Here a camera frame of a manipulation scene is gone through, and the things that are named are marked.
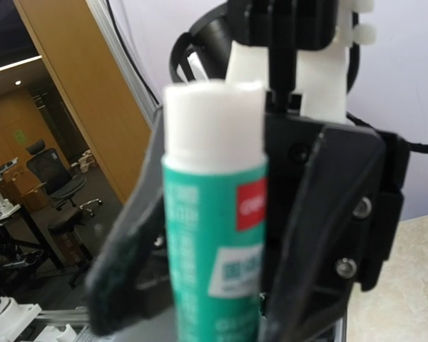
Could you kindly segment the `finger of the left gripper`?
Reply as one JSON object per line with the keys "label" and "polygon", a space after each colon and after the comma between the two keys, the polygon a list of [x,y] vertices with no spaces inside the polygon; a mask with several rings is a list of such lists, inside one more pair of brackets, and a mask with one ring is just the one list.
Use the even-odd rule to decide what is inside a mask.
{"label": "finger of the left gripper", "polygon": [[163,153],[158,108],[141,176],[86,277],[86,305],[97,336],[153,318],[173,303],[166,252],[155,246],[165,235]]}

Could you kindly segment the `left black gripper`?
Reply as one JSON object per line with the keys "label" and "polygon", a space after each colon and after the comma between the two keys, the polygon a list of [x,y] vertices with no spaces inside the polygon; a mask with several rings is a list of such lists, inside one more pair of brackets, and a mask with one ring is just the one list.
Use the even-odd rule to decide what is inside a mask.
{"label": "left black gripper", "polygon": [[304,118],[267,96],[262,341],[315,341],[389,259],[409,162],[394,133]]}

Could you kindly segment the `white green glue stick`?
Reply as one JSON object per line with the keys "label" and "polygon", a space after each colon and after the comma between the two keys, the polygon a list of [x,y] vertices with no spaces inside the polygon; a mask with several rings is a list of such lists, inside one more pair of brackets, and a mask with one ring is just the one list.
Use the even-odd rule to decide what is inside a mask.
{"label": "white green glue stick", "polygon": [[179,341],[255,341],[268,159],[259,81],[164,92],[163,198]]}

